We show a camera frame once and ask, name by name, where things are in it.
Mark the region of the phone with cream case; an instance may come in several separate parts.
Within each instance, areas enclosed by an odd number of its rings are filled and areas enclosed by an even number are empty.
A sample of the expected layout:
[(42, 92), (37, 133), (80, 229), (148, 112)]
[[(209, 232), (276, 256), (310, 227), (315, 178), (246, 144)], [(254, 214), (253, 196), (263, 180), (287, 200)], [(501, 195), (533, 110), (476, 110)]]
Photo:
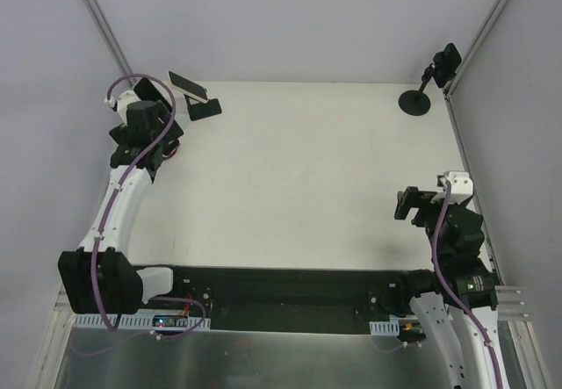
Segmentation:
[(168, 78), (169, 83), (188, 98), (196, 100), (203, 104), (206, 104), (208, 102), (206, 89), (203, 86), (183, 76), (180, 76), (173, 71), (168, 71)]

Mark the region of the black round base clamp stand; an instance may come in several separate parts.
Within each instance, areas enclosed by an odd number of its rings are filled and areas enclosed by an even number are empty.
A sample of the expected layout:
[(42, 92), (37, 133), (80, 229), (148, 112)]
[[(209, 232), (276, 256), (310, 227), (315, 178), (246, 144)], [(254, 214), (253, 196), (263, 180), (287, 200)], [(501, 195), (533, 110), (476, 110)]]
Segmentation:
[(399, 108), (410, 116), (423, 116), (429, 112), (431, 101), (425, 94), (425, 89), (433, 78), (435, 65), (430, 64), (421, 76), (421, 85), (417, 90), (406, 90), (398, 99)]

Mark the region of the phone with clear blue case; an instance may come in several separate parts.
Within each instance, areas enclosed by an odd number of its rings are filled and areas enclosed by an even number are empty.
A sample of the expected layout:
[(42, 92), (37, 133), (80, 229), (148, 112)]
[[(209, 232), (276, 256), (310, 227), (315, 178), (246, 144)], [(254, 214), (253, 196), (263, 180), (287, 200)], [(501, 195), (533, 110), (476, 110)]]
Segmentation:
[(146, 77), (142, 77), (133, 87), (133, 92), (140, 100), (143, 101), (157, 101), (165, 98), (162, 93), (152, 84)]

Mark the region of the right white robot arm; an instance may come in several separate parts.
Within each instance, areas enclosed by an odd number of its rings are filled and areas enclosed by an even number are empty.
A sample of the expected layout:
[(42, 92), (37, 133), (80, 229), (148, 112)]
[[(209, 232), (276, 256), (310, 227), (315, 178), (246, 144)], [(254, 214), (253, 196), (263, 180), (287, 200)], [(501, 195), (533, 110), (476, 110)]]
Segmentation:
[(469, 209), (470, 196), (456, 199), (452, 183), (441, 192), (408, 187), (399, 192), (394, 217), (422, 228), (431, 247), (433, 277), (414, 273), (395, 292), (396, 306), (414, 313), (444, 360), (453, 388), (509, 386), (498, 336), (494, 274), (479, 255), (483, 218)]

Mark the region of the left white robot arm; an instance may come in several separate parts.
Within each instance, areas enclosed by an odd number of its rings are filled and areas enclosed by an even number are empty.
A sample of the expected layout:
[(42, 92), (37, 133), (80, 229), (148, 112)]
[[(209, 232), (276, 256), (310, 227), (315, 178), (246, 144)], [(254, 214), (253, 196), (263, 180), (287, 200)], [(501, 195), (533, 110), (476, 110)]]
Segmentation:
[(78, 248), (61, 253), (61, 280), (74, 313), (134, 314), (154, 297), (165, 308), (175, 309), (183, 304), (186, 290), (173, 279), (172, 269), (136, 269), (127, 252), (141, 202), (184, 131), (157, 90), (129, 90), (109, 104), (122, 120), (109, 132), (117, 145), (110, 158), (109, 182)]

